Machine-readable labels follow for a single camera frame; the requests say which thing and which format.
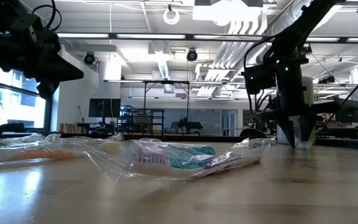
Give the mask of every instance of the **teal object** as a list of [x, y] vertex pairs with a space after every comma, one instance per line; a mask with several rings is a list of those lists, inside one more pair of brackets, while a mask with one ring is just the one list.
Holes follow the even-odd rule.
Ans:
[[206, 166], [215, 158], [215, 150], [210, 146], [191, 144], [168, 144], [170, 165], [178, 169], [197, 169]]

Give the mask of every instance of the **table surface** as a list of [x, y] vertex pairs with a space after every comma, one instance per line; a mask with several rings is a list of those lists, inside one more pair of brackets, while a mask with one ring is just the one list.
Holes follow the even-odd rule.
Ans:
[[0, 223], [358, 223], [358, 150], [275, 146], [188, 182], [114, 183], [87, 159], [0, 164]]

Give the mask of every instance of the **monitor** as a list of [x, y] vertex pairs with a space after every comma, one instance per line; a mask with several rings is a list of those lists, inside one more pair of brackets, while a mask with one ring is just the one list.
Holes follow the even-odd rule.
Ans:
[[[336, 98], [335, 102], [342, 104], [344, 99]], [[346, 103], [341, 107], [341, 109], [335, 114], [336, 122], [343, 122], [343, 123], [358, 123], [358, 101], [355, 100], [348, 100]]]
[[117, 118], [121, 106], [121, 99], [90, 99], [90, 118]]

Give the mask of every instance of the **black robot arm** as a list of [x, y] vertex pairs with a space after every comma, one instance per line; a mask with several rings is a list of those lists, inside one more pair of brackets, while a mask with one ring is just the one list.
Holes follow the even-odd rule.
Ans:
[[292, 146], [295, 146], [295, 133], [289, 117], [297, 117], [300, 124], [298, 137], [301, 141], [307, 141], [314, 131], [316, 114], [333, 113], [339, 108], [339, 105], [332, 103], [305, 103], [303, 92], [306, 89], [302, 85], [301, 65], [308, 63], [308, 59], [301, 49], [307, 37], [329, 10], [343, 1], [314, 0], [309, 6], [303, 6], [298, 20], [274, 36], [272, 47], [264, 56], [263, 64], [244, 67], [242, 75], [246, 80], [248, 94], [258, 94], [262, 89], [277, 87], [277, 100], [273, 110], [255, 115], [262, 119], [275, 119]]
[[50, 98], [59, 83], [83, 78], [81, 70], [58, 55], [58, 35], [28, 14], [19, 0], [0, 0], [0, 67], [35, 78], [42, 98]]

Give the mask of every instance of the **plastic bag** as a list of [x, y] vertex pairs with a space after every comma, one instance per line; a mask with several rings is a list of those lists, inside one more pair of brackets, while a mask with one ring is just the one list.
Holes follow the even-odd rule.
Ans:
[[0, 147], [12, 147], [21, 144], [28, 144], [44, 140], [45, 136], [39, 133], [33, 133], [21, 138], [3, 138], [0, 139]]
[[300, 141], [298, 138], [295, 138], [295, 148], [301, 151], [309, 150], [313, 145], [313, 141]]
[[272, 144], [273, 139], [247, 139], [217, 156], [205, 145], [131, 140], [85, 153], [116, 181], [191, 180], [260, 162]]
[[112, 136], [107, 140], [84, 137], [62, 139], [60, 134], [51, 134], [38, 141], [30, 141], [27, 138], [25, 140], [27, 142], [21, 144], [18, 142], [22, 141], [23, 138], [17, 139], [3, 139], [3, 142], [12, 142], [12, 144], [0, 147], [0, 162], [85, 157], [84, 151], [100, 149], [103, 144], [112, 143], [113, 139], [122, 139], [122, 136]]

